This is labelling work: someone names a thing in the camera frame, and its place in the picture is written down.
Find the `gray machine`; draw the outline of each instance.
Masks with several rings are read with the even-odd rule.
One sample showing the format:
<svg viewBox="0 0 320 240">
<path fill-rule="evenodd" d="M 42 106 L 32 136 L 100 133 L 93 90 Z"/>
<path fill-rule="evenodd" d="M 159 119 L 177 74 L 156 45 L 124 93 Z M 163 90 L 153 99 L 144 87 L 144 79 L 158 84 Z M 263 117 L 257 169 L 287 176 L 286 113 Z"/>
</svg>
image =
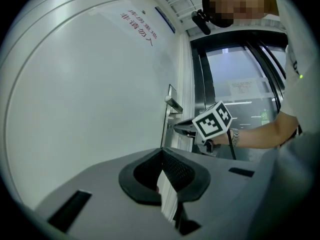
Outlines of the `gray machine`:
<svg viewBox="0 0 320 240">
<path fill-rule="evenodd" d="M 133 153 L 87 168 L 36 213 L 66 239 L 260 239 L 309 195 L 319 164 L 317 135 L 269 151 L 259 164 L 174 148 Z M 161 213 L 155 189 L 161 170 L 177 191 L 175 226 Z"/>
</svg>

